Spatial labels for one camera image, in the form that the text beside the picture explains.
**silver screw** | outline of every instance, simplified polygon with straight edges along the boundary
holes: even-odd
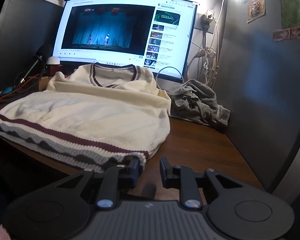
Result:
[[[201,207],[201,202],[197,199],[188,199],[185,202],[185,205],[188,208],[199,208],[199,207]]]
[[[110,208],[113,206],[113,201],[109,199],[101,199],[97,202],[98,207]]]

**wooden desk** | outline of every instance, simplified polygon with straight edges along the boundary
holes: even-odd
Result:
[[[145,171],[139,178],[137,187],[130,190],[130,194],[140,195],[147,183],[153,183],[157,186],[156,199],[179,199],[177,189],[162,187],[159,169],[159,159],[162,156],[166,156],[171,165],[188,166],[195,172],[204,172],[207,168],[214,168],[262,189],[254,173],[225,134],[210,127],[174,118],[170,118],[170,125],[170,134],[156,155],[146,163]],[[74,167],[59,163],[8,140],[5,141],[28,156],[66,174],[78,171]]]

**computer monitor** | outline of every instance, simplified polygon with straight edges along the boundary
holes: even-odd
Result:
[[[197,3],[188,0],[70,0],[53,56],[61,61],[137,65],[184,74]],[[166,68],[160,78],[177,81]]]

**blue curtain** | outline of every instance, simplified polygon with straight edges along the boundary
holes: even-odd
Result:
[[[88,15],[81,13],[73,44],[87,44],[91,34],[91,45],[104,45],[105,37],[109,34],[108,46],[128,48],[135,21],[135,16],[126,17],[125,12],[116,15],[111,15],[111,12],[104,12],[102,15],[94,12]]]

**poster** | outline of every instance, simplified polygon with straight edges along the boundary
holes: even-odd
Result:
[[[300,26],[300,0],[280,0],[281,28]]]
[[[249,0],[248,23],[265,15],[265,0]]]

